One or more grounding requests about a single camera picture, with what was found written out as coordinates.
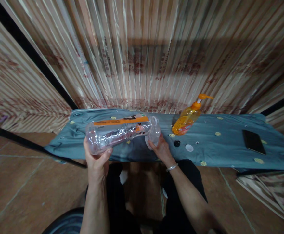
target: bracelet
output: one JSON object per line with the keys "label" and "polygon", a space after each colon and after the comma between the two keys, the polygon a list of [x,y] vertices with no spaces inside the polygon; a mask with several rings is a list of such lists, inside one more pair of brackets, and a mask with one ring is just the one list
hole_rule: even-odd
{"label": "bracelet", "polygon": [[171,167],[167,168],[166,171],[167,172],[171,171],[172,169],[176,168],[177,166],[179,166],[179,164],[176,163],[176,164],[172,165]]}

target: pump dispenser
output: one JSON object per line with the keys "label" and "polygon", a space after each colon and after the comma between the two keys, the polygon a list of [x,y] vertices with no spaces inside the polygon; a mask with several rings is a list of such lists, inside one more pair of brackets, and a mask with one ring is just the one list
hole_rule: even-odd
{"label": "pump dispenser", "polygon": [[201,114],[201,101],[206,98],[213,99],[213,97],[207,96],[206,94],[199,94],[198,100],[194,102],[191,106],[186,108],[184,111],[182,111],[180,117],[172,128],[172,132],[174,134],[182,136],[190,129],[190,127],[194,124],[194,122]]}

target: leg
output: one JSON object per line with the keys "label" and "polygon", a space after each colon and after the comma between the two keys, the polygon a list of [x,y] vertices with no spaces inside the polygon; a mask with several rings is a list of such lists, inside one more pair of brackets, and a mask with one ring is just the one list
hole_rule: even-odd
{"label": "leg", "polygon": [[122,169],[121,163],[111,164],[106,178],[110,233],[141,233],[133,215],[126,210],[125,194],[119,178]]}
{"label": "leg", "polygon": [[[200,172],[190,160],[177,162],[180,169],[207,201]],[[195,233],[182,207],[174,181],[168,173],[164,181],[167,199],[167,214],[160,225],[160,233]]]}

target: white bottle cap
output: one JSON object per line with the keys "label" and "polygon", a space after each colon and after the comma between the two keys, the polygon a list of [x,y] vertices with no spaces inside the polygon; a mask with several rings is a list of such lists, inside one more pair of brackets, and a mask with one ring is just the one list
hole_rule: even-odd
{"label": "white bottle cap", "polygon": [[192,152],[194,150],[193,146],[191,146],[191,145],[186,145],[185,149],[189,152]]}

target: hand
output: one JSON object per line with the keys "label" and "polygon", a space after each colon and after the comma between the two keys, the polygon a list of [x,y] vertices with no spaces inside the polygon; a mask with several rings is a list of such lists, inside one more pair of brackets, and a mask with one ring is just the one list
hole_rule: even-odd
{"label": "hand", "polygon": [[159,137],[157,147],[151,141],[148,141],[148,143],[152,147],[152,149],[154,150],[156,156],[166,165],[167,168],[176,164],[175,159],[172,157],[172,155],[170,153],[169,145],[165,141],[162,133]]}
{"label": "hand", "polygon": [[107,149],[100,155],[92,155],[89,149],[87,138],[84,139],[84,151],[88,164],[88,178],[92,183],[103,181],[109,171],[109,158],[113,148]]}

